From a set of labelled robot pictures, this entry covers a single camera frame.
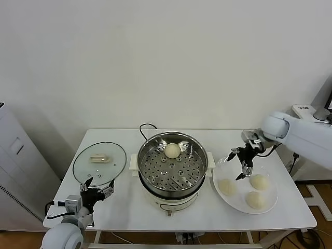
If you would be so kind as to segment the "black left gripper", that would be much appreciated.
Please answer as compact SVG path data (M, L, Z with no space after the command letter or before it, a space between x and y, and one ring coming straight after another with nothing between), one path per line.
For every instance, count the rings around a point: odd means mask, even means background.
M114 193L115 179L112 179L110 184L102 189L89 188L92 181L93 176L88 178L83 184L80 184L80 196L82 198L82 206L87 208L89 213L94 212L94 205L98 201L103 201Z

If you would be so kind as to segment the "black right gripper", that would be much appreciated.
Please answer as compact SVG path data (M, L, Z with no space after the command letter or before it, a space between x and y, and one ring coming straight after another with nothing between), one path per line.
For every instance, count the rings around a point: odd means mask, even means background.
M251 145L231 149L231 153L228 155L227 161L231 161L234 157L237 157L242 165L242 172L237 176L236 181L251 176L253 171L253 159L259 153L260 148L253 148Z

